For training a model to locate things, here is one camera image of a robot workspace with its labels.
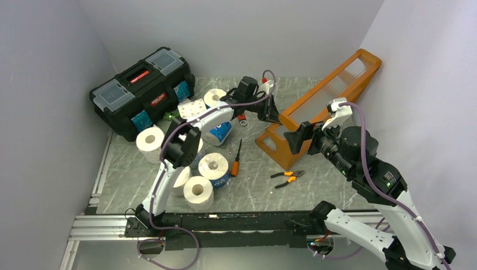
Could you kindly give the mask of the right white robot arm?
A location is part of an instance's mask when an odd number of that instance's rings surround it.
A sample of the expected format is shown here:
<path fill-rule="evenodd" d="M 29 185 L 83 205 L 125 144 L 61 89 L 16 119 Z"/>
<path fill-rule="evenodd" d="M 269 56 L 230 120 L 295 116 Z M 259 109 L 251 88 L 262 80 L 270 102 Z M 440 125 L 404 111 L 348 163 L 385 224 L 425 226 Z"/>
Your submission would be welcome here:
<path fill-rule="evenodd" d="M 322 122 L 303 122 L 285 132 L 290 151 L 297 154 L 310 141 L 309 155 L 322 154 L 372 204 L 391 228 L 386 233 L 321 201 L 310 213 L 316 233 L 327 230 L 348 237 L 381 259 L 387 269 L 449 269 L 456 253 L 431 235 L 419 216 L 399 170 L 377 158 L 378 142 L 358 126 L 324 129 Z"/>

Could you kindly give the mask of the orange wooden shelf rack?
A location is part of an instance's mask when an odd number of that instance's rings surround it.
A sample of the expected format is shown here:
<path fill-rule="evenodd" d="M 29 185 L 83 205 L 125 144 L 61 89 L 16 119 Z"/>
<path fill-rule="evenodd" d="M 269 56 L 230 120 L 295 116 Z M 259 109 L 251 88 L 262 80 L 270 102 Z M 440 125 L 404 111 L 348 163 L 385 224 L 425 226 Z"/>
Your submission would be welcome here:
<path fill-rule="evenodd" d="M 304 141 L 300 152 L 293 155 L 283 137 L 287 131 L 295 131 L 300 123 L 319 122 L 329 118 L 327 103 L 339 97 L 356 102 L 368 86 L 382 60 L 365 49 L 359 49 L 330 75 L 296 98 L 279 115 L 279 124 L 271 124 L 256 140 L 256 145 L 285 170 L 289 170 L 308 151 L 310 140 Z"/>

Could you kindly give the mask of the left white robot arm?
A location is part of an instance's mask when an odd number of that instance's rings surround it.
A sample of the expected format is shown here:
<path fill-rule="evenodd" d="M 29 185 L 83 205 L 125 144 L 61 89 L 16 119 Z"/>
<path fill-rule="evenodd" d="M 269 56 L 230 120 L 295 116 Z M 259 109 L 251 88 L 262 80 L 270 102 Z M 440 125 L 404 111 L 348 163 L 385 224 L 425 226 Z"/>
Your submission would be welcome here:
<path fill-rule="evenodd" d="M 157 176 L 146 198 L 135 209 L 142 232 L 147 236 L 160 232 L 167 199 L 181 171 L 195 159 L 203 133 L 237 118 L 245 111 L 256 113 L 263 122 L 279 122 L 273 98 L 276 87 L 276 78 L 259 85 L 254 78 L 245 76 L 215 106 L 190 120 L 178 117 L 171 122 L 161 144 Z"/>

